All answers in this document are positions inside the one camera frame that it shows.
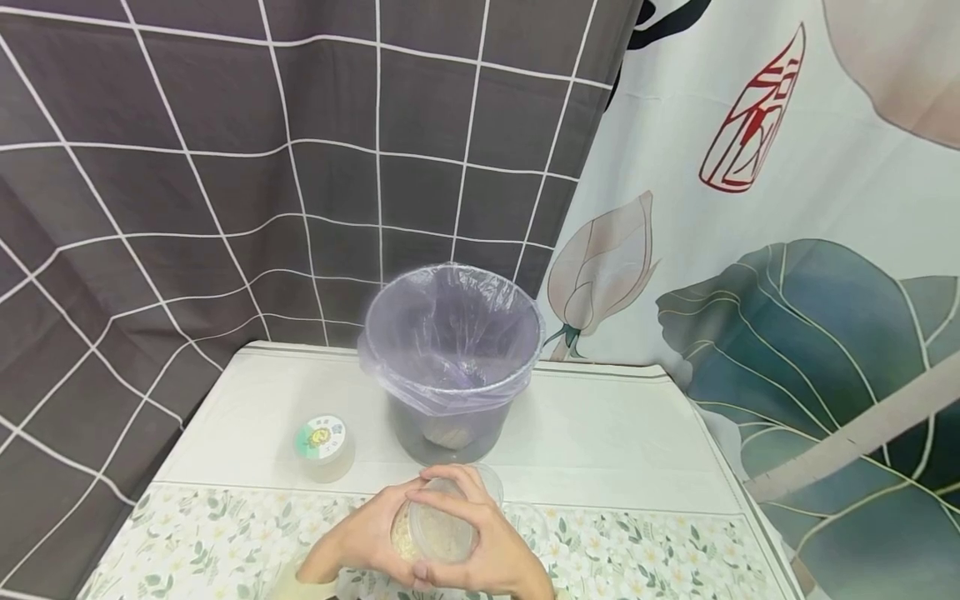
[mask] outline floral curtain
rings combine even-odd
[[[809,597],[960,586],[960,5],[647,0],[540,305],[670,370]]]

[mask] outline jar lid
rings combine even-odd
[[[336,415],[320,415],[303,424],[294,439],[297,455],[314,465],[332,462],[347,444],[347,425]]]

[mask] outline white grid line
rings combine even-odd
[[[376,104],[373,113],[373,148],[376,156],[376,233],[380,249],[380,286],[383,286],[383,193],[380,177],[380,89],[383,85],[383,50],[380,42],[380,0],[373,5],[376,25]]]
[[[0,7],[0,14],[16,14],[20,16],[30,16],[34,18],[49,19],[56,21],[66,21],[69,23],[81,23],[84,25],[97,25],[101,27],[112,27],[114,29],[134,29],[141,32],[148,32],[152,34],[164,34],[167,36],[178,36],[178,37],[193,37],[196,39],[209,39],[213,41],[223,41],[234,44],[243,44],[247,46],[261,46],[261,47],[272,47],[272,48],[295,48],[298,46],[303,46],[315,41],[341,41],[344,43],[358,44],[361,46],[375,46],[382,48],[383,50],[390,50],[392,52],[399,52],[401,54],[408,54],[412,56],[422,57],[425,59],[432,60],[445,60],[448,62],[460,62],[462,64],[476,64],[490,69],[496,69],[499,71],[509,71],[511,73],[517,73],[520,75],[526,75],[528,77],[536,77],[540,79],[552,79],[557,81],[569,81],[571,78],[566,75],[557,75],[554,73],[543,73],[540,71],[531,71],[528,69],[521,69],[514,66],[508,66],[506,64],[498,64],[495,62],[483,62],[480,60],[465,59],[463,57],[455,57],[446,54],[436,54],[433,52],[423,52],[422,50],[414,50],[413,48],[405,48],[403,46],[395,46],[394,44],[384,44],[379,41],[379,33],[377,34],[377,41],[370,39],[363,39],[360,37],[349,37],[349,36],[336,36],[331,34],[319,34],[316,36],[306,37],[304,39],[296,39],[291,41],[274,41],[270,39],[254,39],[252,37],[239,37],[239,36],[224,36],[221,34],[209,34],[206,32],[194,32],[189,30],[174,29],[170,27],[158,27],[157,25],[144,25],[142,23],[134,23],[131,17],[130,23],[124,23],[122,21],[110,21],[107,19],[98,19],[85,16],[75,16],[72,14],[57,14],[54,12],[45,12],[45,11],[33,11],[30,9],[18,9],[14,7]],[[612,85],[604,84],[602,82],[595,82],[593,80],[581,79],[576,77],[576,71],[574,71],[574,76],[572,81],[577,84],[589,85],[591,87],[599,87],[601,89],[612,89]]]
[[[117,319],[117,318],[119,318],[119,316],[118,316],[118,317],[111,318],[110,321],[107,323],[107,328],[109,328],[109,327],[110,327],[110,324],[113,323],[113,320],[114,320],[114,319]],[[234,331],[237,331],[237,330],[239,330],[239,329],[242,329],[243,327],[245,327],[247,324],[251,323],[251,322],[252,322],[253,320],[255,320],[255,319],[256,319],[256,317],[252,317],[252,318],[250,318],[248,321],[246,321],[244,324],[240,325],[239,327],[236,327],[235,329],[232,329],[231,331],[228,331],[227,333],[221,333],[221,334],[214,335],[214,336],[209,336],[209,337],[205,337],[205,338],[200,338],[200,341],[203,341],[203,340],[211,340],[211,339],[213,339],[213,338],[218,338],[218,337],[227,336],[227,335],[229,335],[230,333],[233,333]],[[99,343],[104,339],[104,337],[106,337],[106,335],[107,335],[107,328],[104,329],[104,333],[100,336],[100,339],[97,341],[97,344],[99,344]],[[36,543],[36,545],[30,550],[30,552],[28,552],[28,553],[20,560],[20,562],[17,563],[16,566],[13,567],[13,569],[10,571],[10,573],[8,573],[7,576],[4,577],[4,579],[3,579],[2,581],[0,581],[0,588],[2,588],[2,587],[10,580],[10,578],[16,573],[16,571],[17,571],[22,565],[24,565],[24,563],[26,563],[28,560],[30,560],[30,557],[34,555],[34,553],[39,549],[39,547],[40,547],[41,545],[43,545],[43,543],[46,542],[54,533],[56,533],[56,531],[60,528],[60,526],[61,526],[64,522],[66,522],[66,520],[67,520],[68,518],[70,518],[70,517],[77,511],[78,508],[80,508],[80,505],[84,503],[84,500],[86,500],[86,498],[90,495],[90,493],[93,492],[94,487],[96,487],[97,481],[104,481],[108,486],[110,486],[110,488],[111,488],[112,490],[114,490],[115,492],[119,492],[119,490],[117,490],[117,489],[115,488],[115,485],[113,485],[113,482],[112,482],[108,477],[106,477],[106,476],[104,475],[104,473],[107,471],[107,467],[109,467],[109,464],[110,464],[110,462],[113,460],[113,457],[116,455],[116,452],[117,452],[117,450],[120,448],[120,445],[123,443],[124,439],[126,439],[127,434],[128,434],[128,432],[130,431],[131,426],[133,425],[133,422],[136,420],[137,416],[140,414],[140,411],[143,410],[143,406],[144,406],[144,404],[146,403],[146,401],[147,401],[147,399],[148,399],[148,396],[153,393],[153,391],[154,391],[154,389],[156,388],[157,384],[159,384],[160,380],[163,378],[163,375],[166,374],[167,369],[170,368],[170,365],[173,364],[173,362],[174,362],[174,360],[176,360],[177,356],[179,356],[180,353],[181,353],[183,350],[185,350],[187,347],[189,347],[189,346],[190,346],[189,343],[183,344],[182,346],[180,346],[179,348],[177,348],[177,350],[174,351],[173,354],[170,355],[170,358],[167,359],[167,362],[163,365],[163,368],[160,369],[160,372],[156,375],[156,378],[154,379],[154,383],[152,383],[152,384],[150,385],[150,389],[147,390],[147,394],[144,395],[143,399],[140,400],[139,405],[136,407],[136,410],[133,411],[133,415],[132,415],[132,416],[130,417],[130,419],[127,421],[126,426],[124,426],[123,431],[120,433],[120,436],[117,438],[116,443],[113,445],[113,449],[110,451],[110,454],[107,456],[107,459],[104,461],[103,465],[100,467],[100,471],[99,471],[98,475],[97,475],[96,477],[94,477],[93,482],[87,487],[86,492],[84,492],[84,494],[81,495],[80,499],[77,500],[76,504],[74,504],[73,507],[72,507],[69,511],[67,511],[67,513],[63,516],[63,518],[61,518],[60,521],[58,521],[57,524],[54,525],[54,527],[53,527],[49,532],[47,532],[47,534],[46,534],[43,538],[41,538],[40,541],[38,541],[38,542]],[[84,356],[83,359],[81,359],[81,360],[77,363],[77,366],[79,366],[79,365],[85,360],[85,358],[86,358],[86,355]]]
[[[278,319],[285,319],[287,321],[312,321],[318,322],[320,319],[313,319],[311,317],[291,317],[289,315],[278,315],[277,313],[263,313],[265,317],[277,317]],[[353,323],[351,321],[327,321],[327,323],[333,323],[337,325],[353,325],[354,327],[363,327],[363,324]]]
[[[12,589],[0,588],[0,598],[11,598],[11,600],[52,600],[43,596],[34,596],[33,594],[22,591],[13,591]]]
[[[173,364],[174,359],[177,358],[177,355],[180,354],[180,351],[186,348],[187,346],[189,346],[189,344],[184,344],[179,348],[177,348],[177,351],[175,351],[170,356],[170,359],[167,360],[167,363],[163,365],[163,369],[161,369],[160,372],[156,375],[156,378],[154,379],[154,383],[151,384],[150,389],[147,390],[147,394],[144,396],[144,398],[140,400],[140,403],[137,405],[136,410],[133,411],[132,416],[130,417],[129,420],[127,420],[127,424],[124,426],[123,431],[120,432],[120,436],[117,438],[117,441],[113,445],[113,448],[110,450],[110,453],[108,454],[106,460],[100,466],[100,471],[98,473],[98,476],[93,479],[93,481],[90,483],[89,486],[87,486],[86,491],[80,496],[80,499],[77,500],[77,502],[73,505],[73,507],[69,511],[67,511],[66,514],[63,515],[63,517],[59,521],[57,521],[57,524],[54,525],[50,529],[50,531],[47,532],[45,536],[40,538],[40,540],[34,545],[34,547],[31,548],[30,551],[27,552],[22,559],[20,559],[20,562],[17,563],[13,567],[13,569],[11,569],[11,571],[7,574],[7,576],[4,577],[2,581],[0,581],[0,588],[2,588],[10,580],[10,578],[14,574],[16,574],[16,571],[19,570],[19,568],[23,566],[24,563],[30,560],[30,557],[32,557],[34,553],[37,552],[37,550],[40,548],[40,546],[43,545],[44,542],[50,539],[50,537],[57,532],[60,526],[63,523],[65,523],[67,519],[69,519],[74,513],[77,512],[77,509],[80,508],[80,505],[84,503],[84,500],[86,500],[86,497],[89,496],[90,493],[93,492],[93,489],[97,486],[97,481],[100,479],[108,480],[108,478],[104,475],[104,473],[107,471],[107,467],[109,466],[110,462],[113,460],[113,457],[116,455],[117,450],[120,448],[120,444],[122,444],[124,439],[126,439],[127,433],[130,431],[130,428],[133,425],[133,422],[140,415],[140,411],[143,410],[143,405],[146,403],[146,397],[153,393],[154,388],[156,387],[156,384],[160,382],[160,379],[167,372],[167,368],[170,367],[171,364]]]
[[[540,188],[537,190],[537,199],[534,200],[534,209],[530,213],[530,223],[527,224],[527,232],[523,236],[523,245],[520,246],[520,256],[516,258],[516,267],[514,268],[514,283],[516,276],[520,272],[520,264],[523,262],[523,255],[530,244],[530,231],[534,227],[534,220],[537,218],[537,208],[540,206],[540,196],[543,195],[543,184],[546,182],[546,174],[550,170],[550,162],[553,161],[553,151],[557,148],[557,139],[560,137],[560,129],[564,126],[564,117],[566,116],[566,107],[570,104],[570,92],[573,91],[573,83],[577,79],[577,70],[580,69],[580,59],[584,55],[584,47],[587,45],[587,37],[590,33],[590,25],[593,23],[593,14],[597,10],[597,0],[590,3],[590,14],[587,16],[587,25],[584,27],[584,34],[580,38],[580,49],[577,50],[577,59],[573,62],[573,72],[570,74],[569,83],[566,85],[566,95],[564,96],[564,105],[560,109],[560,118],[557,119],[557,129],[553,132],[553,141],[550,142],[550,152],[546,156],[546,165],[543,167],[543,173],[540,177]]]
[[[140,257],[137,256],[136,252],[133,251],[133,246],[131,246],[130,242],[124,237],[123,230],[120,229],[120,226],[119,224],[117,224],[116,219],[113,218],[113,213],[111,213],[109,208],[107,208],[107,204],[104,202],[104,199],[100,195],[99,190],[97,190],[96,186],[93,184],[93,180],[90,179],[90,176],[87,174],[86,170],[80,163],[80,160],[77,158],[76,153],[73,152],[72,148],[66,145],[66,138],[63,136],[63,131],[60,130],[60,126],[57,124],[57,121],[54,120],[53,115],[47,109],[47,106],[43,102],[43,99],[40,98],[39,93],[36,91],[36,88],[34,88],[34,85],[31,83],[30,78],[27,77],[26,71],[24,71],[23,67],[20,66],[20,61],[17,60],[16,57],[13,55],[13,50],[7,44],[6,39],[2,35],[0,35],[0,48],[3,48],[4,54],[7,55],[7,59],[10,61],[11,66],[16,71],[16,74],[20,77],[20,80],[23,82],[24,86],[27,88],[27,91],[29,91],[30,95],[34,98],[36,107],[39,108],[40,112],[43,113],[43,116],[47,120],[47,124],[50,126],[50,129],[53,130],[54,135],[57,136],[57,140],[60,141],[60,144],[63,144],[63,147],[66,150],[67,154],[70,156],[70,159],[73,161],[74,166],[77,168],[77,171],[80,173],[81,177],[84,179],[84,183],[86,183],[86,187],[90,191],[90,194],[92,194],[94,200],[97,201],[97,204],[100,206],[100,209],[103,211],[104,216],[107,217],[107,220],[109,221],[110,226],[113,227],[114,231],[116,231],[118,235],[117,239],[119,239],[120,242],[124,245],[124,248],[127,249],[127,252],[130,254],[131,259],[136,264],[137,269],[139,269],[140,271],[140,274],[142,274],[143,278],[147,281],[147,285],[150,287],[151,291],[156,296],[156,299],[163,302],[163,296],[160,294],[159,289],[157,289],[157,287],[154,285],[154,281],[150,278],[150,274],[147,273],[147,268],[144,267],[143,263],[140,261]],[[25,267],[23,268],[23,271],[28,275],[30,274],[30,271]],[[183,337],[183,339],[189,342],[190,336],[188,336],[186,332],[184,332],[183,329],[180,328],[180,324],[174,318],[173,313],[171,313],[166,306],[163,307],[163,310],[166,312],[167,317],[170,319],[170,322],[173,324],[174,329],[177,330],[177,332],[180,334],[180,336]],[[197,348],[197,352],[199,352],[200,355],[206,360],[208,360],[211,364],[216,365],[216,363],[213,362],[213,360],[209,356],[204,354],[200,350],[200,348]]]
[[[375,155],[377,150],[374,148],[364,148],[363,146],[357,146],[355,144],[348,144],[347,142],[340,142],[333,139],[318,139],[318,138],[298,138],[292,139],[285,144],[281,144],[279,147],[272,150],[267,150],[265,152],[254,152],[254,153],[241,153],[241,152],[216,152],[210,150],[190,150],[185,152],[184,150],[179,150],[176,148],[159,148],[153,146],[135,146],[132,144],[112,144],[107,142],[30,142],[25,144],[7,144],[0,145],[0,152],[11,152],[14,150],[35,150],[42,148],[106,148],[109,150],[130,150],[137,152],[153,152],[165,155],[186,155],[190,154],[192,156],[217,156],[223,158],[263,158],[264,156],[275,155],[278,152],[286,150],[293,144],[325,144],[328,146],[340,146],[342,148],[350,148],[359,152],[364,152],[367,154]],[[429,156],[429,155],[417,155],[406,152],[389,152],[386,150],[380,151],[381,156],[401,156],[404,158],[419,158],[421,160],[432,160],[434,162],[445,162],[448,164],[462,165],[462,160],[457,160],[455,158],[444,158],[441,156]],[[507,169],[504,167],[494,167],[486,164],[479,164],[476,162],[468,162],[468,167],[474,169],[483,169],[484,171],[496,171],[497,173],[508,173],[512,175],[543,175],[542,171],[531,171],[529,169]],[[547,173],[547,177],[557,178],[559,180],[573,181],[574,183],[580,181],[578,178],[571,177],[570,175],[561,175],[560,173]]]
[[[16,425],[14,425],[13,423],[11,423],[10,421],[8,421],[2,416],[0,416],[0,425],[7,427],[13,432],[11,433],[9,440],[12,440],[13,438],[22,438],[24,441],[31,444],[36,449],[40,450],[41,452],[50,456],[51,458],[56,459],[61,463],[63,463],[64,465],[74,468],[81,473],[90,475],[91,477],[93,477],[94,481],[98,481],[98,480],[103,481],[105,484],[109,486],[109,488],[117,496],[117,499],[119,499],[121,502],[129,504],[130,506],[133,506],[134,504],[133,501],[127,498],[122,492],[120,492],[120,490],[116,487],[116,484],[110,481],[108,477],[101,477],[100,475],[97,474],[97,471],[93,470],[92,468],[87,467],[86,465],[81,465],[80,463],[74,461],[73,459],[60,454],[55,449],[45,444],[44,442],[41,442],[30,433],[26,431],[20,431]]]
[[[273,43],[274,35],[270,31],[270,19],[267,18],[267,7],[263,0],[259,0],[260,18],[263,20],[263,30],[267,34],[267,41]],[[306,259],[310,263],[310,281],[313,284],[313,295],[317,299],[317,309],[320,311],[320,322],[324,330],[324,345],[330,345],[330,338],[326,335],[326,323],[324,322],[324,304],[320,302],[320,290],[317,289],[317,279],[313,278],[313,247],[310,244],[310,223],[306,219],[306,204],[303,201],[303,190],[300,188],[300,176],[297,173],[297,160],[294,158],[294,147],[290,139],[290,115],[287,113],[287,94],[283,88],[283,78],[280,77],[280,65],[276,61],[276,48],[270,46],[270,61],[274,65],[274,75],[276,77],[276,88],[280,94],[280,106],[283,108],[283,127],[287,133],[287,153],[290,156],[290,169],[293,171],[294,185],[297,187],[297,199],[300,201],[300,212],[303,217],[303,234],[306,235]],[[264,319],[263,326],[267,326],[267,320]]]
[[[250,234],[252,234],[252,233],[255,233],[255,232],[257,232],[257,231],[260,231],[261,229],[263,229],[264,227],[268,226],[270,223],[272,223],[273,221],[275,221],[275,220],[277,220],[277,219],[279,219],[279,218],[282,218],[282,217],[302,218],[302,216],[303,216],[303,215],[302,215],[301,213],[298,213],[298,212],[285,212],[285,213],[281,213],[281,214],[278,214],[278,215],[274,215],[273,217],[271,217],[270,219],[268,219],[263,225],[258,226],[258,227],[256,227],[256,228],[253,228],[253,229],[251,229],[250,231],[242,231],[242,232],[240,232],[240,233],[227,233],[227,234],[225,234],[225,236],[226,236],[226,237],[240,237],[240,236],[243,236],[243,235],[250,235]],[[320,216],[317,216],[317,215],[306,215],[306,216],[307,216],[308,219],[318,219],[318,220],[320,220],[320,221],[326,221],[326,222],[328,222],[328,223],[332,223],[332,224],[335,224],[335,225],[344,225],[344,226],[348,226],[348,227],[359,227],[359,228],[374,228],[374,227],[376,227],[376,225],[368,225],[368,224],[364,224],[364,223],[348,223],[348,222],[344,222],[344,221],[335,221],[335,220],[333,220],[333,219],[327,219],[326,217],[320,217]],[[451,238],[453,237],[453,236],[450,235],[449,233],[438,233],[438,232],[436,232],[436,231],[424,231],[424,230],[421,230],[421,229],[400,228],[400,227],[395,227],[395,226],[391,226],[391,225],[385,225],[385,226],[383,226],[383,228],[384,228],[384,229],[392,229],[392,230],[395,230],[395,231],[405,231],[405,232],[408,232],[408,233],[419,233],[419,234],[422,234],[422,235],[430,235],[430,236],[434,236],[434,237],[442,237],[442,238],[446,238],[446,239],[451,239]],[[132,238],[132,237],[133,237],[133,238],[136,238],[136,237],[182,237],[182,238],[209,239],[209,238],[219,238],[220,235],[213,234],[213,233],[210,233],[210,234],[205,234],[205,233],[166,233],[166,232],[126,233],[126,234],[124,234],[123,236],[121,236],[121,235],[107,235],[107,236],[101,236],[101,237],[96,237],[96,238],[90,238],[90,239],[87,239],[87,240],[81,240],[81,241],[79,241],[79,242],[73,242],[73,243],[71,243],[71,244],[66,244],[66,245],[63,245],[63,246],[60,246],[60,247],[56,248],[56,249],[53,251],[53,253],[51,253],[50,256],[47,257],[47,259],[46,259],[45,261],[43,261],[42,264],[40,264],[39,267],[37,267],[34,271],[29,272],[28,275],[27,275],[24,279],[20,280],[16,285],[13,286],[13,288],[11,288],[11,289],[8,290],[7,292],[5,292],[2,296],[0,296],[0,304],[2,304],[4,301],[6,301],[6,300],[8,300],[9,298],[11,298],[16,292],[18,292],[18,291],[20,291],[21,289],[23,289],[28,283],[30,283],[30,281],[31,281],[32,278],[40,277],[40,275],[41,275],[44,271],[46,271],[47,268],[50,267],[50,265],[53,264],[54,260],[56,260],[57,256],[59,256],[62,252],[65,252],[65,251],[68,251],[68,250],[73,250],[73,249],[75,249],[75,248],[81,248],[81,247],[83,247],[83,246],[89,246],[89,245],[92,245],[92,244],[97,244],[97,243],[100,243],[100,242],[108,242],[108,241],[114,241],[114,240],[121,240],[121,239],[123,239],[123,237],[126,237],[126,238],[128,238],[128,239],[129,239],[129,238]],[[457,236],[457,239],[467,240],[467,241],[469,241],[469,242],[478,242],[478,243],[483,243],[483,244],[523,244],[523,241],[522,241],[522,240],[485,240],[485,239],[479,239],[479,238],[474,238],[474,237],[466,237],[465,235],[458,235],[458,236]],[[530,241],[528,241],[526,245],[527,245],[527,246],[536,246],[537,248],[542,248],[542,249],[544,249],[544,250],[549,250],[549,251],[553,251],[553,250],[554,250],[552,246],[545,246],[545,245],[543,245],[543,244],[538,244],[538,243],[536,243],[536,242],[530,242]],[[299,276],[304,276],[304,277],[311,277],[311,276],[312,276],[314,279],[318,279],[318,280],[342,280],[342,281],[356,281],[356,282],[358,282],[358,283],[371,283],[371,284],[374,284],[374,285],[379,285],[379,284],[380,284],[379,281],[373,281],[373,280],[371,280],[371,279],[362,279],[362,278],[358,278],[358,277],[348,277],[348,276],[321,276],[321,275],[310,275],[310,274],[306,274],[306,273],[301,273],[301,272],[299,272],[299,271],[295,271],[295,270],[292,270],[292,269],[268,269],[267,271],[264,271],[264,272],[260,273],[259,275],[257,275],[256,277],[250,279],[250,281],[249,281],[250,286],[253,286],[253,284],[254,284],[258,279],[260,279],[260,278],[263,277],[264,275],[267,275],[267,274],[270,274],[270,273],[292,273],[292,274],[299,275]],[[212,299],[216,299],[216,298],[224,298],[224,297],[226,297],[226,296],[231,296],[231,295],[233,295],[233,294],[236,294],[237,292],[241,292],[241,291],[244,291],[244,290],[246,290],[246,289],[247,289],[247,285],[245,284],[243,287],[237,288],[236,290],[232,290],[232,291],[229,291],[229,292],[224,292],[224,293],[221,293],[221,294],[211,294],[211,295],[208,295],[208,296],[181,296],[181,297],[172,298],[172,299],[160,300],[160,301],[155,302],[155,303],[153,303],[153,304],[148,304],[148,305],[143,306],[143,307],[140,307],[140,308],[134,308],[134,309],[131,309],[131,310],[128,310],[128,311],[119,313],[119,314],[117,314],[117,315],[114,315],[114,316],[111,317],[111,318],[112,318],[112,319],[120,319],[121,317],[128,317],[128,316],[130,316],[130,315],[132,315],[132,314],[141,312],[141,311],[143,311],[143,310],[147,310],[147,309],[150,309],[150,308],[157,308],[157,307],[167,306],[167,305],[169,305],[169,304],[171,304],[171,303],[173,303],[173,302],[178,302],[178,301],[180,301],[180,300],[212,300]],[[204,358],[206,358],[208,361],[210,361],[210,363],[213,364],[217,369],[219,369],[219,370],[221,370],[221,371],[223,370],[223,367],[221,367],[221,366],[218,365],[216,362],[214,362],[214,361],[210,360],[209,358],[207,358],[206,355],[203,354],[202,352],[201,352],[201,355],[202,355]]]
[[[116,378],[116,380],[120,382],[120,384],[121,384],[123,387],[127,388],[128,390],[130,390],[131,392],[133,392],[135,395],[137,395],[137,396],[139,396],[139,397],[141,397],[141,398],[146,399],[146,401],[148,401],[148,402],[150,402],[151,404],[153,404],[157,409],[159,409],[160,411],[162,411],[162,412],[166,413],[167,415],[170,415],[171,417],[173,417],[173,418],[177,421],[177,423],[179,424],[180,429],[183,428],[183,420],[180,418],[179,415],[177,415],[176,413],[174,413],[173,411],[171,411],[171,410],[168,409],[167,407],[165,407],[165,406],[163,406],[162,404],[160,404],[160,403],[152,400],[151,398],[149,398],[148,396],[146,396],[145,394],[143,394],[143,393],[141,393],[139,390],[137,390],[133,385],[130,384],[130,382],[128,382],[123,376],[120,375],[120,373],[118,373],[118,372],[116,371],[116,369],[113,367],[113,365],[110,364],[109,360],[107,360],[106,356],[104,356],[103,353],[101,353],[101,351],[98,350],[97,346],[98,346],[101,342],[103,342],[104,338],[107,337],[108,327],[105,327],[105,328],[104,328],[103,333],[100,334],[100,337],[97,338],[97,341],[96,341],[95,343],[94,343],[94,342],[91,342],[91,341],[90,341],[90,338],[88,338],[88,337],[86,336],[86,334],[84,333],[84,331],[83,331],[82,329],[80,329],[80,327],[73,321],[73,319],[70,317],[70,315],[67,314],[66,310],[60,305],[60,303],[57,302],[57,300],[54,299],[54,297],[50,294],[50,292],[47,291],[47,289],[40,283],[39,279],[37,279],[35,276],[33,276],[33,275],[31,274],[31,272],[27,269],[27,266],[26,266],[25,264],[23,264],[23,262],[20,260],[19,256],[17,256],[17,255],[13,252],[13,250],[11,250],[11,248],[10,248],[9,246],[7,246],[7,244],[3,241],[3,239],[0,239],[0,250],[3,250],[4,252],[6,252],[6,253],[7,253],[7,256],[9,256],[9,257],[11,258],[11,260],[12,260],[14,263],[16,263],[16,266],[17,266],[24,274],[27,275],[29,281],[30,281],[31,283],[33,283],[34,286],[36,286],[36,288],[40,291],[40,293],[44,296],[44,298],[46,298],[46,299],[53,305],[54,309],[57,310],[57,312],[60,313],[60,316],[66,321],[66,323],[67,323],[68,325],[70,325],[70,327],[77,333],[78,336],[80,336],[80,339],[83,340],[84,343],[85,343],[85,344],[87,345],[87,347],[89,348],[89,352],[93,353],[94,355],[96,355],[97,358],[100,359],[100,361],[104,364],[104,366],[107,368],[107,370],[110,372],[110,374],[112,374],[112,375]],[[110,320],[108,321],[108,325],[109,325],[110,323],[112,323],[112,321],[113,321],[113,318],[110,318]],[[194,346],[194,348],[195,348],[197,351],[200,351],[200,349],[196,346],[196,344],[193,343],[193,340],[189,340],[189,339],[188,339],[187,342],[186,342],[186,344],[187,344],[187,345],[192,345],[192,346]],[[220,365],[217,365],[216,363],[213,363],[213,364],[214,364],[214,366],[216,366],[217,369],[219,369],[220,371],[223,370],[223,368],[220,367]],[[21,435],[22,435],[22,432],[19,430],[19,428],[17,428],[17,433],[21,433]],[[3,448],[6,448],[6,446],[9,445],[9,443],[10,443],[10,440],[7,440],[6,442],[4,442]]]
[[[450,243],[450,261],[457,253],[457,233],[460,231],[460,211],[464,205],[464,185],[467,183],[467,160],[470,157],[470,139],[473,137],[473,115],[477,108],[477,89],[480,87],[480,64],[483,62],[483,46],[487,40],[487,17],[490,14],[490,0],[483,6],[483,21],[480,24],[480,43],[477,46],[476,69],[473,73],[473,95],[470,97],[470,117],[467,121],[467,143],[464,147],[464,166],[460,170],[460,191],[457,193],[457,216],[453,220],[453,241]]]
[[[170,106],[170,102],[167,100],[167,94],[163,90],[163,84],[160,83],[160,77],[157,75],[156,69],[154,68],[154,60],[150,56],[150,51],[147,50],[147,44],[143,41],[143,35],[137,28],[136,22],[133,20],[133,13],[130,10],[130,6],[127,4],[127,0],[120,0],[120,4],[123,6],[123,10],[127,14],[127,19],[130,21],[130,25],[133,29],[133,35],[136,36],[136,42],[140,46],[140,52],[143,54],[143,59],[147,62],[147,68],[150,69],[150,76],[154,79],[156,92],[160,95],[160,100],[163,102],[163,107],[166,109],[167,116],[170,118],[170,124],[173,126],[174,132],[177,134],[177,140],[180,142],[180,146],[183,148],[184,154],[186,155],[186,161],[190,164],[190,170],[193,171],[193,176],[197,181],[197,186],[200,188],[201,195],[204,197],[204,202],[206,203],[207,210],[210,212],[210,217],[213,219],[213,224],[216,226],[217,232],[220,233],[220,236],[224,241],[224,246],[227,247],[227,252],[230,255],[230,260],[233,261],[233,266],[236,267],[237,273],[240,274],[240,278],[243,280],[244,284],[247,286],[247,290],[250,292],[250,300],[253,302],[253,307],[256,308],[256,312],[259,313],[260,305],[256,302],[256,296],[253,295],[253,290],[250,289],[250,283],[247,281],[247,275],[243,272],[243,267],[240,266],[240,261],[237,260],[236,254],[233,253],[233,247],[230,245],[230,242],[224,235],[224,228],[220,225],[220,219],[217,217],[217,211],[214,209],[213,203],[210,201],[210,197],[206,193],[206,186],[200,177],[200,171],[197,170],[197,165],[194,163],[193,157],[190,155],[189,148],[186,145],[186,138],[183,137],[183,132],[180,130],[180,123],[177,121],[177,116],[174,114],[173,107]],[[267,334],[267,340],[270,341],[270,328],[267,327],[266,319],[263,319],[263,329]]]

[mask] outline person's hands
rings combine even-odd
[[[489,594],[510,594],[520,600],[553,600],[553,585],[540,560],[490,498],[473,467],[444,465],[425,469],[424,479],[452,479],[467,497],[414,488],[407,497],[473,525],[480,540],[464,563],[417,562],[415,588],[459,588]]]
[[[386,573],[402,585],[414,585],[413,566],[397,554],[390,542],[396,513],[407,493],[426,485],[414,479],[385,488],[350,516],[337,523],[310,550],[297,571],[303,583],[324,584],[337,578],[341,567],[373,569]]]

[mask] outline container lid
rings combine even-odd
[[[297,431],[294,449],[297,456],[313,465],[331,463],[347,444],[347,425],[336,415],[320,415]]]
[[[473,465],[487,488],[487,493],[497,506],[503,503],[503,484],[493,469],[486,465]],[[426,485],[428,490],[466,498],[460,487],[451,479],[439,477]],[[410,537],[421,554],[441,563],[461,563],[469,558],[477,540],[472,525],[456,516],[418,504],[410,504]]]

